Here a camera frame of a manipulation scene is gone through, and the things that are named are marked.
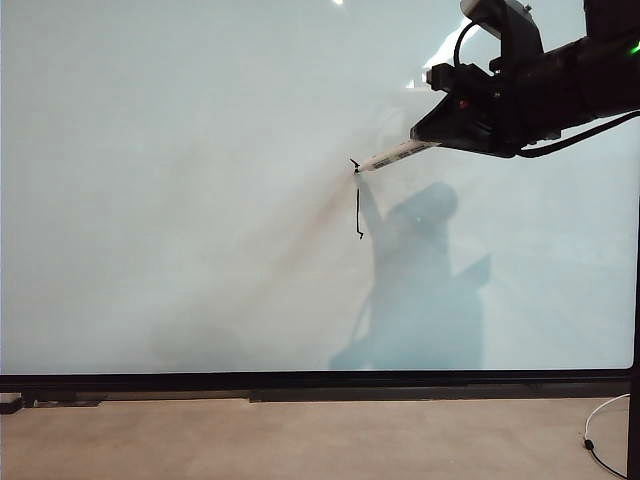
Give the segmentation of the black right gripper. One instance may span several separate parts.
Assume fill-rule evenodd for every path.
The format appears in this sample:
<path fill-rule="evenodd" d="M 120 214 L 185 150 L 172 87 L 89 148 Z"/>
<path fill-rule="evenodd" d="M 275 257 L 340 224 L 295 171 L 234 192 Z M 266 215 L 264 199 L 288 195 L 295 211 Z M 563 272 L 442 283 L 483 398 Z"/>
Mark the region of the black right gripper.
<path fill-rule="evenodd" d="M 446 96 L 410 129 L 410 138 L 513 158 L 528 144 L 560 136 L 541 110 L 565 73 L 566 56 L 558 53 L 502 53 L 489 61 L 488 71 L 475 64 L 438 64 L 428 71 L 427 83 Z"/>

